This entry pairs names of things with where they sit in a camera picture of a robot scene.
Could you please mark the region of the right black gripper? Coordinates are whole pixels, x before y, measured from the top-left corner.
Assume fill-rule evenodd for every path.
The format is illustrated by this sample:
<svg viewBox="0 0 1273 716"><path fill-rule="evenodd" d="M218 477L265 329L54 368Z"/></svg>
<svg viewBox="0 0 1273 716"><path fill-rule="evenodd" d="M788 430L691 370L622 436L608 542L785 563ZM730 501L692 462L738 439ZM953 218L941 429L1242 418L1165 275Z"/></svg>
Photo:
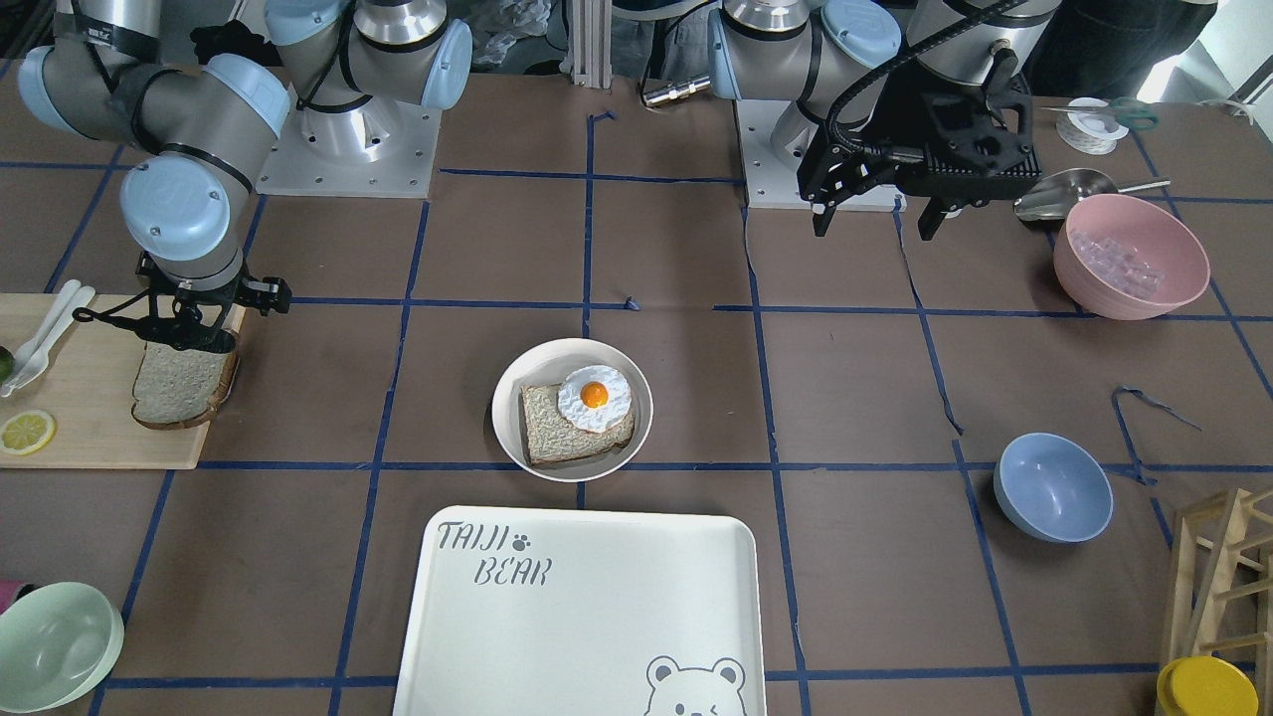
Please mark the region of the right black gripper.
<svg viewBox="0 0 1273 716"><path fill-rule="evenodd" d="M131 333L146 343L171 347L178 352L197 350L229 354L236 350L237 335L227 329L232 304L258 311L288 313L292 289L281 276L251 276L248 268L237 268L229 282L219 288L197 290L192 279L171 279L160 270L157 259L143 254L136 275L145 289L107 311L79 307L73 311L76 322L101 322Z"/></svg>

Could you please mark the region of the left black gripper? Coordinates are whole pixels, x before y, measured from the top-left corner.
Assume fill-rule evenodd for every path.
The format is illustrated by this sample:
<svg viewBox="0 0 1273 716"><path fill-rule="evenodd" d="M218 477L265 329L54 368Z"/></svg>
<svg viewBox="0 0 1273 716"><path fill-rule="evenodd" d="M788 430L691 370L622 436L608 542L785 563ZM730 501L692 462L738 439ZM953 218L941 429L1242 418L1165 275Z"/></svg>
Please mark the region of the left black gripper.
<svg viewBox="0 0 1273 716"><path fill-rule="evenodd" d="M1043 178L1032 141L1032 96L1016 60L992 60L978 87L961 87L918 61L885 82L864 127L824 121L797 181L819 240L847 199L883 185L924 197L920 241L946 217L990 201L1015 201Z"/></svg>

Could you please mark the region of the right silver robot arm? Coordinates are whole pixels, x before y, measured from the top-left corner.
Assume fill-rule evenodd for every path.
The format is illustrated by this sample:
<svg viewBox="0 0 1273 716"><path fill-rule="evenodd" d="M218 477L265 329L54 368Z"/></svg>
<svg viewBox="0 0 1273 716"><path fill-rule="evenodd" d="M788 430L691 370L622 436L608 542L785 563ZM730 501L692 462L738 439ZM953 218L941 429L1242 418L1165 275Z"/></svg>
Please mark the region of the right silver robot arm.
<svg viewBox="0 0 1273 716"><path fill-rule="evenodd" d="M79 308L176 350L229 354L227 311L289 310L280 276L253 276L236 223L286 118L312 157L365 164L400 141L398 104L449 110L463 94L472 31L446 1L269 1L270 42L292 87L216 50L200 73L160 64L157 1L59 1L53 42L27 54L20 97L48 126L146 153L121 186L140 245L146 313Z"/></svg>

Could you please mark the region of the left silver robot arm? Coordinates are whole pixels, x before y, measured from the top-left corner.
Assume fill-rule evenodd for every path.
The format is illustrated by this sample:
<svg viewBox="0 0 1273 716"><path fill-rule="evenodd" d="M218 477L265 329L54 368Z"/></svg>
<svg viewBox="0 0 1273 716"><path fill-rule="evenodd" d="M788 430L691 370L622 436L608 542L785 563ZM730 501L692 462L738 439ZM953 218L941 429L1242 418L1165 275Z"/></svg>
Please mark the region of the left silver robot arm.
<svg viewBox="0 0 1273 716"><path fill-rule="evenodd" d="M724 1L708 20L712 90L791 104L796 185L816 236L850 197L925 199L922 240L967 206L1043 177L1023 61L1057 1L919 1L906 24L875 1Z"/></svg>

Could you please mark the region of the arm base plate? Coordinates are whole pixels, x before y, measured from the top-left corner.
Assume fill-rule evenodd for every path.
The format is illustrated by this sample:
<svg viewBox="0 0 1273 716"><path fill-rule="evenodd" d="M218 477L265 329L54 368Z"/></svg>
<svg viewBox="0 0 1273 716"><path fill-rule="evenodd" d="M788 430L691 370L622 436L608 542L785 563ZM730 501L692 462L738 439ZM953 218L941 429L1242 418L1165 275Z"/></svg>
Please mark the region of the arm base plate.
<svg viewBox="0 0 1273 716"><path fill-rule="evenodd" d="M796 101L737 99L735 103L747 204L752 209L810 209L797 168L816 127Z"/></svg>
<svg viewBox="0 0 1273 716"><path fill-rule="evenodd" d="M440 110L373 96L344 113L292 110L255 189L294 197L426 199Z"/></svg>

